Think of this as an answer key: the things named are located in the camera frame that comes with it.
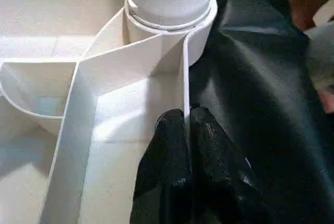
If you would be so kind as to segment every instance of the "white plastic tray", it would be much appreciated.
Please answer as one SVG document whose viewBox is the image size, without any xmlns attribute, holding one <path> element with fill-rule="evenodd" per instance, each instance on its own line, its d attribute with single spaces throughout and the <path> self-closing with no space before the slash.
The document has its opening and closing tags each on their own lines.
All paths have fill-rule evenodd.
<svg viewBox="0 0 334 224">
<path fill-rule="evenodd" d="M 189 115 L 186 32 L 129 19 L 124 0 L 0 0 L 0 224 L 128 223 L 158 117 Z"/>
</svg>

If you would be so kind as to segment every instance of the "plastic compartment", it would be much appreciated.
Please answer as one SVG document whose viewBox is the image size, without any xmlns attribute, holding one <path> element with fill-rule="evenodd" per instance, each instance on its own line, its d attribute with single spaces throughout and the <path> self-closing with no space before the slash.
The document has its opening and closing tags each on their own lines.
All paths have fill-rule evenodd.
<svg viewBox="0 0 334 224">
<path fill-rule="evenodd" d="M 38 223 L 57 137 L 0 95 L 0 224 Z"/>
<path fill-rule="evenodd" d="M 189 114 L 184 38 L 173 39 L 153 36 L 79 64 L 42 223 L 129 222 L 156 120 L 169 109 Z"/>
<path fill-rule="evenodd" d="M 0 58 L 82 57 L 124 0 L 0 0 Z"/>
<path fill-rule="evenodd" d="M 17 110 L 57 135 L 76 63 L 3 63 L 2 94 Z"/>
</svg>

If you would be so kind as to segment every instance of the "white plastic divider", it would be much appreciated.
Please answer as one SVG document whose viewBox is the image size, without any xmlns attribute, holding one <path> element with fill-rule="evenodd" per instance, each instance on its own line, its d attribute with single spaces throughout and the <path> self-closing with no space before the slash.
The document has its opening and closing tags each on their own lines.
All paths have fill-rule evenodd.
<svg viewBox="0 0 334 224">
<path fill-rule="evenodd" d="M 0 58 L 81 57 L 124 0 L 0 0 Z"/>
<path fill-rule="evenodd" d="M 189 112 L 183 39 L 157 35 L 80 62 L 41 223 L 129 222 L 156 120 L 169 109 Z M 165 67 L 170 51 L 177 65 Z"/>
<path fill-rule="evenodd" d="M 127 29 L 124 8 L 122 8 L 97 34 L 95 40 L 87 48 L 85 57 L 105 53 L 115 48 L 128 45 L 129 32 Z"/>
<path fill-rule="evenodd" d="M 0 117 L 0 224 L 37 223 L 56 136 L 1 95 Z"/>
</svg>

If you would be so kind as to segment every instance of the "black plastic bag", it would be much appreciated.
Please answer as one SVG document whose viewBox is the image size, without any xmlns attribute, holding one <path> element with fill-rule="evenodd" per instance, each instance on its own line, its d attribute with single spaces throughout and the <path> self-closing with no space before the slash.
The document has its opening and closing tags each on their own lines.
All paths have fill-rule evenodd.
<svg viewBox="0 0 334 224">
<path fill-rule="evenodd" d="M 249 163 L 206 108 L 164 113 L 138 168 L 130 223 L 272 223 Z"/>
<path fill-rule="evenodd" d="M 190 223 L 192 177 L 181 110 L 160 116 L 140 161 L 130 223 Z"/>
<path fill-rule="evenodd" d="M 191 110 L 195 219 L 200 223 L 272 223 L 253 171 L 206 108 Z"/>
<path fill-rule="evenodd" d="M 274 223 L 332 223 L 334 139 L 306 68 L 308 38 L 276 0 L 224 2 L 190 68 L 191 104 L 240 146 Z"/>
</svg>

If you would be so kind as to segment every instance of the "black fabric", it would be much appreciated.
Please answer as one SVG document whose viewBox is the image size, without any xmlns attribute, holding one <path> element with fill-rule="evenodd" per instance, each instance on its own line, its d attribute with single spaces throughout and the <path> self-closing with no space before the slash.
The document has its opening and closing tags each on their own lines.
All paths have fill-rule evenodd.
<svg viewBox="0 0 334 224">
<path fill-rule="evenodd" d="M 183 113 L 175 109 L 160 116 L 140 161 L 130 223 L 190 223 L 192 190 Z"/>
<path fill-rule="evenodd" d="M 272 223 L 246 158 L 206 108 L 191 110 L 195 216 L 200 223 Z"/>
<path fill-rule="evenodd" d="M 334 140 L 305 66 L 308 39 L 271 0 L 227 0 L 190 68 L 209 108 L 252 165 L 274 223 L 332 223 Z"/>
</svg>

